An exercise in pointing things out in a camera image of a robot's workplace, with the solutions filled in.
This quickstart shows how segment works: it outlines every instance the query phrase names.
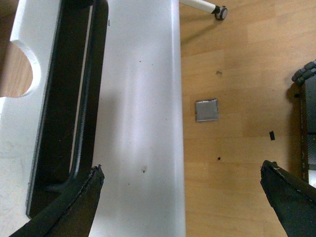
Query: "wooden plank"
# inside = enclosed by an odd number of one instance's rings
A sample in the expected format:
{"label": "wooden plank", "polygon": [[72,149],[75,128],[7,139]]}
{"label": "wooden plank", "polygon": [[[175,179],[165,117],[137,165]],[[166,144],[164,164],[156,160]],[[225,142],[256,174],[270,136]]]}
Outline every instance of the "wooden plank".
{"label": "wooden plank", "polygon": [[0,97],[22,96],[31,86],[33,73],[25,54],[9,42],[15,14],[0,19]]}
{"label": "wooden plank", "polygon": [[19,0],[0,0],[0,18],[15,13],[18,3]]}
{"label": "wooden plank", "polygon": [[[302,175],[291,77],[315,59],[316,3],[216,4],[229,9],[222,23],[180,6],[187,236],[284,237],[260,185],[260,165],[277,161]],[[211,98],[218,99],[219,121],[195,123],[195,101]]]}

